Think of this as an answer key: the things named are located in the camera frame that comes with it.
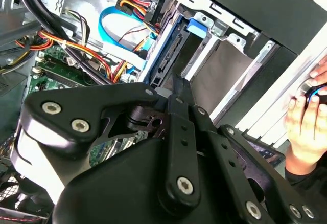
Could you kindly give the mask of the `person right hand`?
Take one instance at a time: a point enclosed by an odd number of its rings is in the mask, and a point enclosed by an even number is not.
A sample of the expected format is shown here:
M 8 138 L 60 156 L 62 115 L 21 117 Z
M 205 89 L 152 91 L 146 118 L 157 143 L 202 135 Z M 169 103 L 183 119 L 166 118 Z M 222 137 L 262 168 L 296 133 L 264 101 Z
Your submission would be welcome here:
M 291 145 L 286 153 L 287 171 L 305 175 L 312 172 L 326 153 L 326 105 L 313 96 L 291 99 L 286 115 L 286 130 Z

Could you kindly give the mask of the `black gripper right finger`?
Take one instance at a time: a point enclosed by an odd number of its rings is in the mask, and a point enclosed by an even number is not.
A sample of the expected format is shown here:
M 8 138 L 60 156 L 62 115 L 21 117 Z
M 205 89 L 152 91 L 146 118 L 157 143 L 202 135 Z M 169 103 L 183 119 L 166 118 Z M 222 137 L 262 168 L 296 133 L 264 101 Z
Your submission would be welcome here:
M 195 104 L 190 83 L 179 79 L 189 106 L 196 146 L 204 154 L 209 193 L 227 223 L 317 223 L 317 213 L 275 169 L 229 125 L 216 128 Z

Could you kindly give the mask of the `person left hand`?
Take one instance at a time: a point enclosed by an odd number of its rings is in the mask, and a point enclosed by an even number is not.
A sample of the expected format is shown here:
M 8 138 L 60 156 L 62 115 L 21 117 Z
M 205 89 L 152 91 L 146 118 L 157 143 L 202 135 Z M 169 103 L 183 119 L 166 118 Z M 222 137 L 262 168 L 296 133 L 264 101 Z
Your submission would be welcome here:
M 310 72 L 310 83 L 312 86 L 319 86 L 327 82 L 327 57 L 324 56 L 318 66 Z

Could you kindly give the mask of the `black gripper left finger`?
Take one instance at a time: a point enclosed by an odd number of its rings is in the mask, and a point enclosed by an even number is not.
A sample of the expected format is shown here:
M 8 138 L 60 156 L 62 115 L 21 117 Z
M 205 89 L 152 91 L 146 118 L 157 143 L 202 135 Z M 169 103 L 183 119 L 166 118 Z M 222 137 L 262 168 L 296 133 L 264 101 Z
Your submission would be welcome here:
M 65 189 L 93 168 L 82 165 L 93 146 L 145 130 L 148 137 L 137 144 L 159 139 L 167 150 L 158 191 L 162 207 L 167 212 L 192 212 L 201 201 L 195 125 L 179 93 L 179 79 L 174 78 L 167 97 L 144 83 L 33 93 L 22 108 L 22 140 L 40 146 L 42 165 L 50 166 L 43 172 L 59 177 Z

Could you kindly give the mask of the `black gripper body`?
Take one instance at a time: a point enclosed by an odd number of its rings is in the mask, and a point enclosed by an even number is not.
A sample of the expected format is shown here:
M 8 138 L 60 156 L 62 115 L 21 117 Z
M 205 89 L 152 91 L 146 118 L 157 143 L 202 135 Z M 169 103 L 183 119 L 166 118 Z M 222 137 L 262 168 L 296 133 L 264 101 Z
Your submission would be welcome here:
M 173 216 L 158 191 L 166 146 L 147 139 L 69 182 L 53 210 L 53 223 L 241 223 L 225 184 L 197 155 L 201 201 L 191 213 Z

